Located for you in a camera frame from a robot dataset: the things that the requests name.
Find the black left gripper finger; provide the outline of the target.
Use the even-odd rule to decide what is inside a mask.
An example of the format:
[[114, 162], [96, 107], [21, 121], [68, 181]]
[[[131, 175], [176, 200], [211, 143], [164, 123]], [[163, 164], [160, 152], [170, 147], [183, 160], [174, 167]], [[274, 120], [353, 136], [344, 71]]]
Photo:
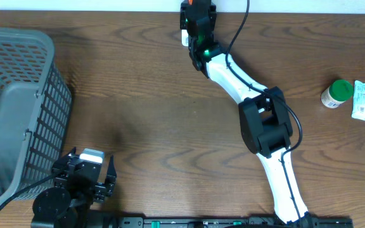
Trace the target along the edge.
[[115, 183], [116, 183], [116, 180], [117, 180], [117, 173], [116, 173], [115, 165], [114, 165], [114, 157], [111, 156], [109, 164], [108, 164], [108, 169], [107, 169], [107, 172], [106, 172], [105, 184], [107, 186], [114, 187]]
[[73, 147], [67, 154], [58, 158], [52, 166], [52, 173], [55, 173], [59, 170], [65, 170], [68, 167], [68, 164], [71, 162], [73, 155], [76, 154], [76, 147]]

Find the green lid jar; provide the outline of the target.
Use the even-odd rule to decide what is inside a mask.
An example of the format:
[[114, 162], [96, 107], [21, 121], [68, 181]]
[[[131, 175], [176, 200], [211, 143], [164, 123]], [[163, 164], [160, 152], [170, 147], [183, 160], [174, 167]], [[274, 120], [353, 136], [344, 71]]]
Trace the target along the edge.
[[354, 94], [353, 85], [343, 79], [336, 80], [321, 94], [321, 102], [327, 108], [338, 108]]

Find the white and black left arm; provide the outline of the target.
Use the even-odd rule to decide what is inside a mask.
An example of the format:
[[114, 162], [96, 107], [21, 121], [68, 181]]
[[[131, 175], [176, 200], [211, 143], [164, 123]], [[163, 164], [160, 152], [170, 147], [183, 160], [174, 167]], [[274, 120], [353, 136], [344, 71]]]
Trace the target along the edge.
[[104, 152], [73, 148], [57, 159], [51, 169], [53, 187], [41, 192], [33, 202], [31, 227], [118, 227], [113, 215], [91, 210], [93, 203], [102, 203], [115, 189], [117, 173], [114, 157], [110, 158], [104, 182], [99, 174]]

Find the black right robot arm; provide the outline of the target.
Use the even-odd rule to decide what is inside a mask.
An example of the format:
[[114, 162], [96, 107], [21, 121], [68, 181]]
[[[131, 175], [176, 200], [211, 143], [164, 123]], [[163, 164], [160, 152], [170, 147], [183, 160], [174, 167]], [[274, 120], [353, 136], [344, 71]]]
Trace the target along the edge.
[[180, 28], [196, 70], [221, 86], [238, 105], [243, 142], [255, 154], [266, 173], [274, 200], [274, 212], [289, 227], [313, 227], [314, 223], [298, 190], [291, 164], [291, 121], [299, 123], [278, 87], [267, 88], [245, 73], [233, 60], [231, 48], [214, 37], [217, 10], [211, 0], [183, 1]]

